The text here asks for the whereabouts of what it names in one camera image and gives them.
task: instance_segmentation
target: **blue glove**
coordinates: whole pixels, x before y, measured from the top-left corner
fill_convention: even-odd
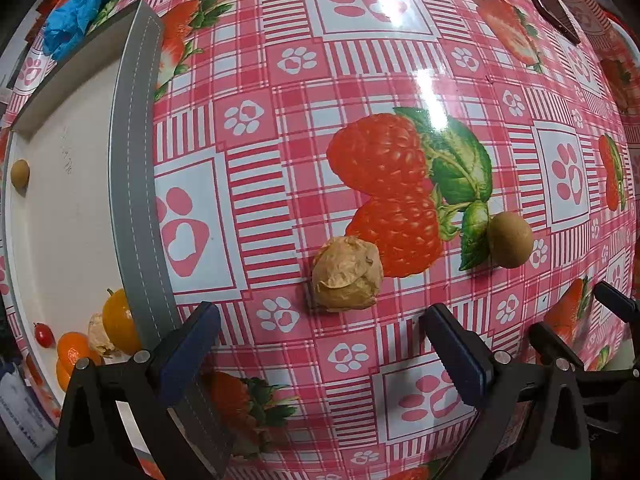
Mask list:
[[[82,41],[89,24],[109,0],[69,0],[55,9],[44,26],[44,53],[60,61]]]

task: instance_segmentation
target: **orange fruit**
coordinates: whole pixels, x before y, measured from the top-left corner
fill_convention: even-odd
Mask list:
[[[128,355],[142,350],[136,325],[131,316],[129,303],[121,288],[116,292],[107,289],[110,296],[102,308],[102,325],[114,346]]]
[[[66,392],[66,388],[69,386],[71,375],[65,370],[60,359],[56,361],[56,377],[58,378],[58,384],[62,388],[63,392]]]
[[[78,359],[88,357],[97,365],[102,364],[100,355],[89,348],[89,338],[79,332],[67,332],[58,341],[60,365],[71,375]]]

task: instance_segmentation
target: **table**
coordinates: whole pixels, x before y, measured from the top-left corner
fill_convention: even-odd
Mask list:
[[[162,16],[189,0],[146,1]],[[537,59],[496,36],[482,0],[204,0],[215,16],[185,4],[166,19],[153,158],[179,313],[215,302],[223,327],[208,366],[283,384],[277,396],[296,407],[274,432],[280,447],[234,463],[231,478],[383,479],[450,452],[474,412],[418,332],[425,306],[447,304],[492,350],[532,360],[527,327],[575,278],[630,293],[637,177],[596,54],[577,23],[578,47],[530,0],[502,1],[523,13],[520,48]],[[9,120],[52,66],[38,37]],[[480,202],[523,215],[534,251],[517,269],[459,270],[454,235],[424,272],[387,276],[372,308],[324,313],[310,300],[313,256],[373,200],[334,173],[327,147],[361,118],[401,117],[397,107],[472,132],[490,164]],[[607,205],[604,134],[620,153],[624,210]],[[461,222],[455,213],[451,228]],[[593,301],[581,327],[578,354],[601,365],[622,322]]]

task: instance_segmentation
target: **silver bolt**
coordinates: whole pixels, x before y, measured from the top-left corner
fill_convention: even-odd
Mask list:
[[[78,370],[84,370],[85,368],[87,368],[89,365],[89,358],[88,357],[82,357],[80,359],[78,359],[78,361],[76,361],[76,368]]]
[[[564,357],[559,357],[558,359],[556,359],[556,366],[564,371],[567,371],[570,368],[569,361],[567,361]]]
[[[140,350],[133,356],[133,360],[139,364],[142,364],[149,361],[150,357],[151,354],[148,352],[148,350]]]
[[[511,362],[511,355],[504,350],[498,350],[494,354],[494,359],[498,361],[500,364],[507,365]]]

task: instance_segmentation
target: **red tomato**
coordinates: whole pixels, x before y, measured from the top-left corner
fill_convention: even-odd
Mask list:
[[[56,340],[53,337],[53,332],[44,323],[34,323],[33,333],[36,336],[38,344],[44,348],[51,348],[56,343]]]

